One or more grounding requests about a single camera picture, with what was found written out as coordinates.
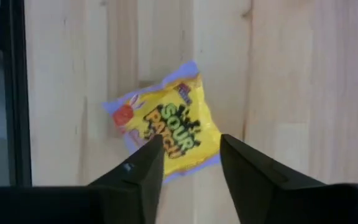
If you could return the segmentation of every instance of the black frame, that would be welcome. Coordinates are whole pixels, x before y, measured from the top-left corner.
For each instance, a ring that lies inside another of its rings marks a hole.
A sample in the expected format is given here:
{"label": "black frame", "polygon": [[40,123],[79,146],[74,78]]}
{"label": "black frame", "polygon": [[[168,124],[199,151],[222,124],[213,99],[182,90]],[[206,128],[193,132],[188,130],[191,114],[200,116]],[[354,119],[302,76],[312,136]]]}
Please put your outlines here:
{"label": "black frame", "polygon": [[31,186],[31,156],[24,0],[1,0],[9,181]]}

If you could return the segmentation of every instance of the plastic wrapper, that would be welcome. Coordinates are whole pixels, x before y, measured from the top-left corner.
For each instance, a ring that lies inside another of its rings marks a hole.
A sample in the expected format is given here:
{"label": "plastic wrapper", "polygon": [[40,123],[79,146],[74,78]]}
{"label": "plastic wrapper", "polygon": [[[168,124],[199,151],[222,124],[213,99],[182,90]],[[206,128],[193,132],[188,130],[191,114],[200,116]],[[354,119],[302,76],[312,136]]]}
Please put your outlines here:
{"label": "plastic wrapper", "polygon": [[188,62],[162,83],[128,93],[104,108],[131,153],[163,137],[165,182],[219,162],[221,133],[204,100],[201,75]]}

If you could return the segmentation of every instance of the yellow candy bag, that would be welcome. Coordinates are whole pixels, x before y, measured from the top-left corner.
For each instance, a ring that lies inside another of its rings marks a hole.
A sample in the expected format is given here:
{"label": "yellow candy bag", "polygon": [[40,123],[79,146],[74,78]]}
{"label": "yellow candy bag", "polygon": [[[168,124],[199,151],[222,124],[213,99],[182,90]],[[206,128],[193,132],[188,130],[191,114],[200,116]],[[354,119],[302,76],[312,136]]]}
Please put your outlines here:
{"label": "yellow candy bag", "polygon": [[168,182],[218,163],[221,133],[204,100],[201,75],[188,62],[162,83],[105,103],[131,153],[155,134],[163,137]]}

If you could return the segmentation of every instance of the wooden table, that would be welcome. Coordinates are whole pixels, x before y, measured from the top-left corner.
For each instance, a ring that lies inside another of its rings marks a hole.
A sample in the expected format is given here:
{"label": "wooden table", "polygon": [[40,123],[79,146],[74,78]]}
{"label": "wooden table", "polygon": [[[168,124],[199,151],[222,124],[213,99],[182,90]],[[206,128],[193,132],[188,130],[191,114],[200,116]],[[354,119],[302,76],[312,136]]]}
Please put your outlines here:
{"label": "wooden table", "polygon": [[[101,103],[194,59],[224,133],[325,182],[358,182],[358,1],[26,0],[35,185],[128,156]],[[158,223],[238,223],[220,166],[163,188]]]}

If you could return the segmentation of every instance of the red cartoon character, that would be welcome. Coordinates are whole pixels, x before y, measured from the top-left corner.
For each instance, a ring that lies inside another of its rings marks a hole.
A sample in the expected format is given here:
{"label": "red cartoon character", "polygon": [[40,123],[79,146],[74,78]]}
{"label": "red cartoon character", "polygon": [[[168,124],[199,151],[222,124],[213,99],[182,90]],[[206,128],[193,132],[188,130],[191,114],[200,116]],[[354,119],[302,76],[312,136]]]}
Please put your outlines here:
{"label": "red cartoon character", "polygon": [[144,104],[138,103],[139,95],[135,95],[132,99],[120,107],[112,114],[112,118],[117,126],[124,126],[134,117],[134,110],[141,108]]}

